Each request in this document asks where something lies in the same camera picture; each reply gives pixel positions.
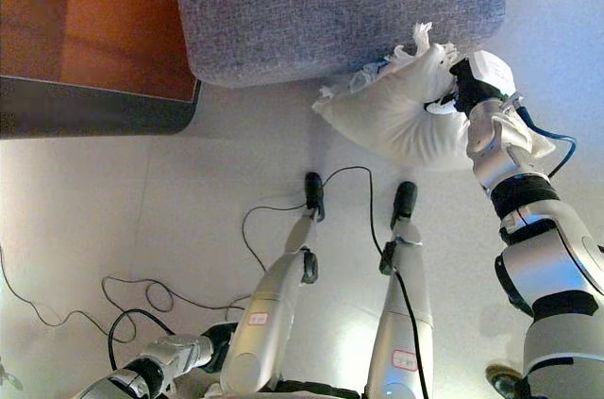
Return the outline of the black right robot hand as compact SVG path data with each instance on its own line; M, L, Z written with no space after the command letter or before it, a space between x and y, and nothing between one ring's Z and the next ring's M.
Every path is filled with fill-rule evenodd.
M461 59L449 72L454 85L444 97L424 104L424 110L434 115L459 112L466 117L485 101L505 102L516 92L512 68L502 58L479 50Z

